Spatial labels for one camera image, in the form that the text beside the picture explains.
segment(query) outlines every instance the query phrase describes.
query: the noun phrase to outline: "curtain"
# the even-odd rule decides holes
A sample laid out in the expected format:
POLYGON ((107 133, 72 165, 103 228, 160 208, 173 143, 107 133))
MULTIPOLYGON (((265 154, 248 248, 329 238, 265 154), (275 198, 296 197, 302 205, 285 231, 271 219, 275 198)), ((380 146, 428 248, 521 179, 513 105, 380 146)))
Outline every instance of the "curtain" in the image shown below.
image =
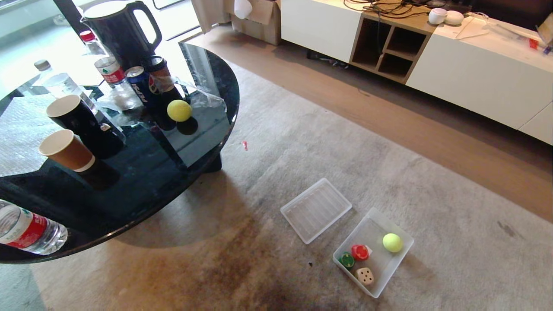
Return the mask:
POLYGON ((225 0, 192 0, 203 33, 210 31, 214 24, 230 22, 229 14, 225 13, 224 2, 225 0))

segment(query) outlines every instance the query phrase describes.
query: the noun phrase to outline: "gray rug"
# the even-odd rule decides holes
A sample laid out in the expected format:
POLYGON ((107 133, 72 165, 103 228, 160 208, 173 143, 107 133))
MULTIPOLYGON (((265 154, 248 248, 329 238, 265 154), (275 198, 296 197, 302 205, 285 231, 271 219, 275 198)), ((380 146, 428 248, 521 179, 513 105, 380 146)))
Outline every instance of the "gray rug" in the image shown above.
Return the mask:
POLYGON ((114 240, 52 262, 0 266, 0 309, 551 310, 551 223, 233 69, 241 108, 223 171, 114 240), (353 209, 305 245, 280 208, 322 177, 353 209), (415 239, 378 299, 331 259, 372 207, 415 239))

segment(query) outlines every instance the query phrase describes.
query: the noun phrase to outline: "black electric kettle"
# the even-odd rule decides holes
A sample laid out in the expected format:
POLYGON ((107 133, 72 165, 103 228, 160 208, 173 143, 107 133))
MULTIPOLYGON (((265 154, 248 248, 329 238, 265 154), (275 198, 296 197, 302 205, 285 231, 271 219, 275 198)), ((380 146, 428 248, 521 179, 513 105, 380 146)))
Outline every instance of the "black electric kettle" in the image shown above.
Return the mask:
POLYGON ((85 11, 81 23, 94 31, 99 40, 113 53, 123 70, 139 66, 143 59, 154 55, 161 42, 161 31, 154 16, 142 1, 109 1, 85 11), (155 31, 155 39, 148 42, 138 24, 134 11, 143 11, 155 31))

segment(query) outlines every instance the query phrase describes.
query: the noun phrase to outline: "pepsi can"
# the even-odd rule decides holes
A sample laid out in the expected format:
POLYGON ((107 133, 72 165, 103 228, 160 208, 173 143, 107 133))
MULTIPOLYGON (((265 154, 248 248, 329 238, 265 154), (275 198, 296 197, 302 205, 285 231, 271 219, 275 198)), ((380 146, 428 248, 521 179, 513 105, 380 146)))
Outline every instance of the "pepsi can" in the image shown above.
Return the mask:
POLYGON ((144 67, 129 68, 125 71, 125 77, 146 108, 156 108, 163 104, 161 92, 156 87, 153 77, 144 71, 144 67))

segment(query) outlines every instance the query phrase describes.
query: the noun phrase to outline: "kettle handle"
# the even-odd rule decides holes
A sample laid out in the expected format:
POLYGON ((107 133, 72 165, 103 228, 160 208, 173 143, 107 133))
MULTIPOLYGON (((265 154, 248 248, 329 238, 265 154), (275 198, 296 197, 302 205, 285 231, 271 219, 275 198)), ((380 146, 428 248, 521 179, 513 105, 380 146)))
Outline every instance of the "kettle handle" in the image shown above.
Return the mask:
POLYGON ((150 20, 150 24, 152 24, 152 27, 154 28, 154 31, 155 31, 154 42, 150 43, 150 45, 153 46, 153 48, 152 48, 152 51, 153 51, 161 43, 161 30, 159 30, 159 26, 158 26, 157 22, 155 21, 154 16, 150 12, 150 9, 148 9, 146 4, 144 4, 144 2, 142 2, 142 1, 130 2, 130 3, 127 4, 127 7, 132 12, 134 12, 135 10, 140 10, 140 11, 144 12, 146 14, 146 16, 148 17, 148 19, 150 20))

